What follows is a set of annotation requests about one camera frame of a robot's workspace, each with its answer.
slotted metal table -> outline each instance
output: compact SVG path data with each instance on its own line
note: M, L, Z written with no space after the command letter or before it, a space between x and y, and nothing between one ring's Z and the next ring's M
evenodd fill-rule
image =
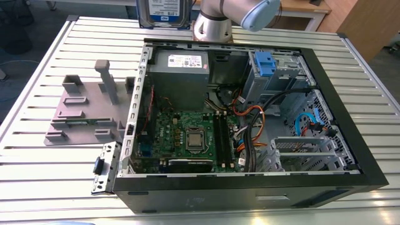
M52 220L101 224L400 224L400 107L345 38L336 34L233 28L236 43L312 48L389 185L317 209L133 215L114 196L90 196L100 145L45 146L64 75L100 81L97 59L114 79L134 76L144 38L192 39L190 31L142 30L137 21L66 21L0 127L0 223Z

ram slot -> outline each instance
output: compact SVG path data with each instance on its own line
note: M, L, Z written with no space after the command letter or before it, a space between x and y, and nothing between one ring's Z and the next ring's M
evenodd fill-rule
M213 140L214 140L214 148L217 153L217 166L222 166L224 164L224 150L222 150L222 142L220 138L220 116L212 116L212 124L213 124Z
M230 145L229 145L229 129L228 129L228 122L226 117L221 116L220 118L220 138L221 138L221 145L222 145L222 152L224 152L224 161L225 161L225 167L233 168L233 162L232 162L232 151L230 151Z

power supply label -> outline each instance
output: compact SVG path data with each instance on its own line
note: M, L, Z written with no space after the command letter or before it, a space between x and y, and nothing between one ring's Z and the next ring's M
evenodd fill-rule
M168 56L168 67L201 68L201 56L170 55Z
M160 22L170 22L180 16L180 0L149 0L149 15Z

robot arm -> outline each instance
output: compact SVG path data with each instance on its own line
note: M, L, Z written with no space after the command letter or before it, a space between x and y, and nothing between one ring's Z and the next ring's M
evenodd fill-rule
M202 0L194 23L194 37L200 41L228 42L230 21L249 31L261 30L280 8L280 0Z

green motherboard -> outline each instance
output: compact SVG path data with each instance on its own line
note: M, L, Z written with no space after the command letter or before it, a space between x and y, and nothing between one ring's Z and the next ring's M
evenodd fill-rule
M225 116L226 130L237 124L236 116ZM214 136L214 114L201 112L160 112L156 118L153 145L138 145L148 173L156 173L154 163L148 159L186 158L213 161L214 173L233 172L236 167L220 165ZM233 146L229 142L229 154L233 158Z

